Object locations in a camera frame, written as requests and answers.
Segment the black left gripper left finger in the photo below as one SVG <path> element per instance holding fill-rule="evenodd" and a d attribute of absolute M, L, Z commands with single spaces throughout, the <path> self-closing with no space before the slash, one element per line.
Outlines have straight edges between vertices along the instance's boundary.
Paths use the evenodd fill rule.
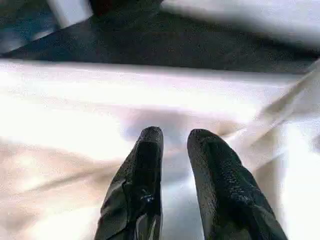
<path fill-rule="evenodd" d="M 163 133 L 143 129 L 113 177 L 100 209 L 96 240 L 159 240 L 162 230 Z"/>

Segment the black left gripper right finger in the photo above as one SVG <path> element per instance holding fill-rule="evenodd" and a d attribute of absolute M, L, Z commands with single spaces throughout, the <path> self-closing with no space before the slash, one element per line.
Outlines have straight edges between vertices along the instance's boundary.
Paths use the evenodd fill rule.
<path fill-rule="evenodd" d="M 187 140 L 206 240 L 285 240 L 253 175 L 218 135 L 194 129 Z"/>

